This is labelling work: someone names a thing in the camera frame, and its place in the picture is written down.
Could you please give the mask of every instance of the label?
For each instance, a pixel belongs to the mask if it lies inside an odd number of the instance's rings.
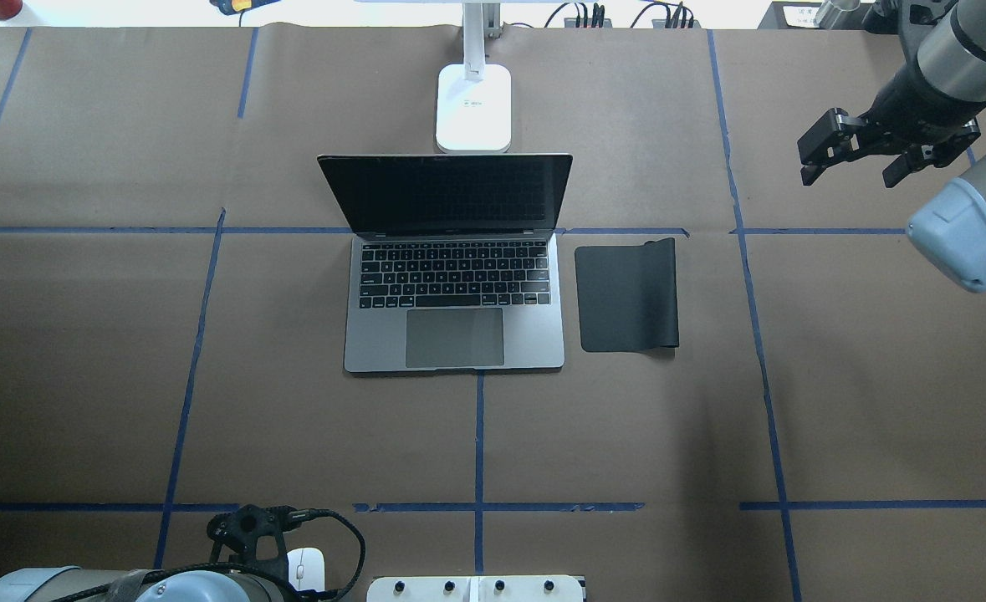
[[[783,16],[790,27],[807,27],[819,29],[816,24],[816,13],[819,7],[783,7]]]

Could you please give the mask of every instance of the black bracket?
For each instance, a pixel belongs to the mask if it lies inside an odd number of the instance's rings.
[[[222,546],[235,554],[229,563],[245,564],[276,578],[289,579],[289,551],[285,548],[284,533],[297,528],[302,521],[290,517],[295,509],[290,506],[260,508],[248,504],[236,512],[225,512],[207,523],[207,537],[214,542],[210,553],[211,563],[221,558]],[[276,548],[272,558],[259,559],[258,540],[271,538]]]

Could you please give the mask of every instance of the white power strip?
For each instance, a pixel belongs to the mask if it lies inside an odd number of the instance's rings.
[[[585,602],[583,583],[569,575],[378,578],[366,602]]]

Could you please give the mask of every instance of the gray robot arm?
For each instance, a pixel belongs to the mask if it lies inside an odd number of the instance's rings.
[[[897,19],[906,64],[864,114],[832,108],[798,140],[806,186],[838,163],[887,154],[896,159],[883,180],[894,187],[928,165],[950,165],[978,138],[975,115],[986,107],[986,0],[879,0],[872,10]],[[986,156],[917,211],[907,232],[954,282],[986,290]]]

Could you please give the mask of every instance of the laptop screen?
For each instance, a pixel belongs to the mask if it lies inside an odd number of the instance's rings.
[[[390,236],[556,227],[569,154],[320,156],[351,229]]]

